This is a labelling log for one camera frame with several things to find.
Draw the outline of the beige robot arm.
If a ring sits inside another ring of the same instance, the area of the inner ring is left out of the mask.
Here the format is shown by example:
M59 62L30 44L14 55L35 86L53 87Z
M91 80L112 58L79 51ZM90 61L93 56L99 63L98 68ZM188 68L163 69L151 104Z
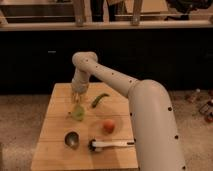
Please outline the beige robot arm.
M86 93L93 75L128 99L140 171L187 171L172 103L162 84L103 66L94 52L77 52L72 63L74 94Z

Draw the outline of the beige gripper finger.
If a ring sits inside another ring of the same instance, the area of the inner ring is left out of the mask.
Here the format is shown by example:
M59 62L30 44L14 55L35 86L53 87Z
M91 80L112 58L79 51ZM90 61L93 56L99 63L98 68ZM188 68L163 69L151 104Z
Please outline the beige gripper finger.
M84 102L85 101L85 97L86 97L85 93L79 94L79 102L80 103Z
M71 101L72 101L72 103L77 103L77 94L76 93L71 93Z

